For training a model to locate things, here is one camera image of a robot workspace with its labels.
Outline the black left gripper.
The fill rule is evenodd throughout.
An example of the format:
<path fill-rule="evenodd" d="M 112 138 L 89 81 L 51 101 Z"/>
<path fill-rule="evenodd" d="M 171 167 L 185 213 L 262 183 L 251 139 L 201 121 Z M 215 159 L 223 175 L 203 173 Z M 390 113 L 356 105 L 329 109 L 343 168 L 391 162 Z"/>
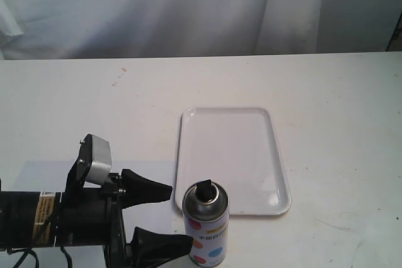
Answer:
<path fill-rule="evenodd" d="M 98 188 L 85 188 L 76 172 L 67 176 L 57 218 L 55 246 L 101 246 L 106 267 L 159 267 L 190 253 L 188 235 L 154 233 L 134 229 L 128 251 L 122 209 L 171 198 L 170 185 L 144 178 L 130 169 L 109 173 Z"/>

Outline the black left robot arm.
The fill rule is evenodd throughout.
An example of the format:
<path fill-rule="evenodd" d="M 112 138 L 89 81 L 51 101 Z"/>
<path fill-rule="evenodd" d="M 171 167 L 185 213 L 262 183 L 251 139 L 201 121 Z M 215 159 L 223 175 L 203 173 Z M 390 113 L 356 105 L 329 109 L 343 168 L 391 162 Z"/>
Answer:
<path fill-rule="evenodd" d="M 72 193 L 3 191 L 1 250 L 26 257 L 35 248 L 101 246 L 106 267 L 159 267 L 188 255 L 193 239 L 135 227 L 127 242 L 122 211 L 168 201 L 172 189 L 123 169 L 99 188 L 78 185 Z"/>

